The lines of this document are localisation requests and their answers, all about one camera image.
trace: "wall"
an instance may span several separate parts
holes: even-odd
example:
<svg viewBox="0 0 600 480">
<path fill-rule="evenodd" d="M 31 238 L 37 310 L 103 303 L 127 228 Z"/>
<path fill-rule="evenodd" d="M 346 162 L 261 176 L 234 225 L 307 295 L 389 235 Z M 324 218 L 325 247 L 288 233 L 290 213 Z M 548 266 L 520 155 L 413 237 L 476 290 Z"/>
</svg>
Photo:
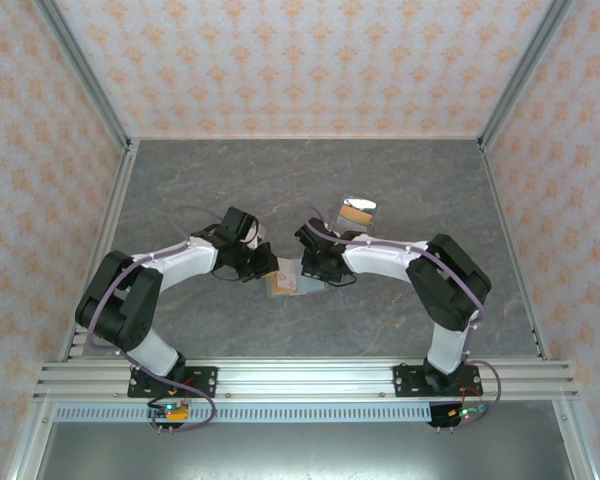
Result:
<svg viewBox="0 0 600 480">
<path fill-rule="evenodd" d="M 59 1 L 153 137 L 477 137 L 550 3 Z"/>
<path fill-rule="evenodd" d="M 489 149 L 556 357 L 574 359 L 600 449 L 600 0 L 576 0 Z"/>
<path fill-rule="evenodd" d="M 119 153 L 30 0 L 0 0 L 0 479 L 55 360 Z"/>
</svg>

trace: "gray marble floor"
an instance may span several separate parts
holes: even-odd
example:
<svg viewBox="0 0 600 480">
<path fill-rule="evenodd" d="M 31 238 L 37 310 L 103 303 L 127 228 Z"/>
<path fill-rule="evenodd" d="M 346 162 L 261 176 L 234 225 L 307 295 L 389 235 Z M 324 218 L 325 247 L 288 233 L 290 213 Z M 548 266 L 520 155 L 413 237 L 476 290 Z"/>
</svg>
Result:
<svg viewBox="0 0 600 480">
<path fill-rule="evenodd" d="M 447 233 L 493 283 L 478 355 L 534 355 L 530 323 L 473 141 L 142 141 L 114 248 L 141 253 L 180 240 L 169 213 L 193 204 L 256 215 L 274 253 L 299 257 L 293 233 L 315 205 L 332 218 L 345 193 L 378 202 L 371 233 L 402 241 Z M 212 223 L 181 217 L 193 231 Z M 186 356 L 424 356 L 433 323 L 411 287 L 361 275 L 347 288 L 269 299 L 261 281 L 210 275 L 166 291 L 155 329 Z"/>
</svg>

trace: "patterned wallpaper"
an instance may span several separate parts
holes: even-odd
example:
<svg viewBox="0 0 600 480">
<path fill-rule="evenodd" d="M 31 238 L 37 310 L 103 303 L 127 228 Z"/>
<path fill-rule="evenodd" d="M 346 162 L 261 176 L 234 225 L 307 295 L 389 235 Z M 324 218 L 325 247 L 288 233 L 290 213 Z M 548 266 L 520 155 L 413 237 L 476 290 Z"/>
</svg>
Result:
<svg viewBox="0 0 600 480">
<path fill-rule="evenodd" d="M 131 136 L 477 137 L 550 0 L 60 0 Z"/>
<path fill-rule="evenodd" d="M 0 0 L 0 479 L 71 321 L 113 141 L 31 0 Z"/>
<path fill-rule="evenodd" d="M 576 0 L 489 156 L 551 353 L 575 360 L 600 449 L 600 0 Z"/>
</svg>

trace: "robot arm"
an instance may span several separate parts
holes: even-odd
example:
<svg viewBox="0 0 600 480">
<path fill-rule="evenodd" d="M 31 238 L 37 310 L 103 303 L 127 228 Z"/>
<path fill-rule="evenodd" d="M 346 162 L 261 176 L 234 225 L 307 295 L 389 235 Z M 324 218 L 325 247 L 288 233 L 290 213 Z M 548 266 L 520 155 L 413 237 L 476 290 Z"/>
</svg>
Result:
<svg viewBox="0 0 600 480">
<path fill-rule="evenodd" d="M 114 280 L 124 269 L 144 259 L 104 300 L 94 333 L 156 375 L 182 382 L 184 357 L 151 328 L 158 296 L 189 277 L 223 266 L 234 268 L 243 282 L 277 270 L 271 246 L 262 240 L 258 220 L 231 207 L 222 223 L 194 233 L 178 245 L 133 256 L 113 251 L 102 260 L 87 287 L 76 310 L 76 322 L 88 328 Z"/>
<path fill-rule="evenodd" d="M 424 362 L 426 382 L 440 395 L 456 386 L 470 322 L 478 310 L 453 279 L 445 277 L 436 264 L 417 251 L 439 258 L 484 303 L 491 282 L 464 250 L 447 235 L 436 235 L 430 242 L 408 243 L 346 232 L 340 243 L 328 239 L 337 239 L 337 234 L 327 230 L 319 219 L 312 218 L 309 225 L 313 228 L 305 225 L 296 232 L 305 247 L 303 275 L 339 283 L 343 275 L 375 273 L 411 283 L 435 322 Z"/>
</svg>

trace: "black mounting plate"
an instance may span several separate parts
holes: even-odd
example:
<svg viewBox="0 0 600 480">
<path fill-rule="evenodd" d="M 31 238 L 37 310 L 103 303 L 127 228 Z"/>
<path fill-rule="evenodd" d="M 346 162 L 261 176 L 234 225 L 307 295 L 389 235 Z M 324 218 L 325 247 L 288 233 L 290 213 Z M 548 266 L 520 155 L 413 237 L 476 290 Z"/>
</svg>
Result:
<svg viewBox="0 0 600 480">
<path fill-rule="evenodd" d="M 447 387 L 444 392 L 445 397 L 461 397 L 462 391 L 460 384 L 471 386 L 482 395 L 482 380 L 480 379 L 480 369 L 475 365 L 460 365 L 457 381 Z M 393 367 L 393 388 L 396 397 L 440 397 L 424 378 L 424 367 L 422 365 L 407 365 L 402 363 Z M 467 397 L 475 397 L 476 394 L 470 390 L 466 391 Z"/>
<path fill-rule="evenodd" d="M 193 378 L 189 385 L 203 391 L 211 398 L 215 397 L 218 383 L 217 367 L 186 366 L 184 372 L 185 379 Z M 168 390 L 171 387 L 147 375 L 142 370 L 132 368 L 131 378 L 135 380 L 135 385 L 131 385 L 133 382 L 129 382 L 127 391 L 129 398 L 184 398 L 187 394 L 185 390 L 178 390 L 175 395 L 170 395 Z"/>
</svg>

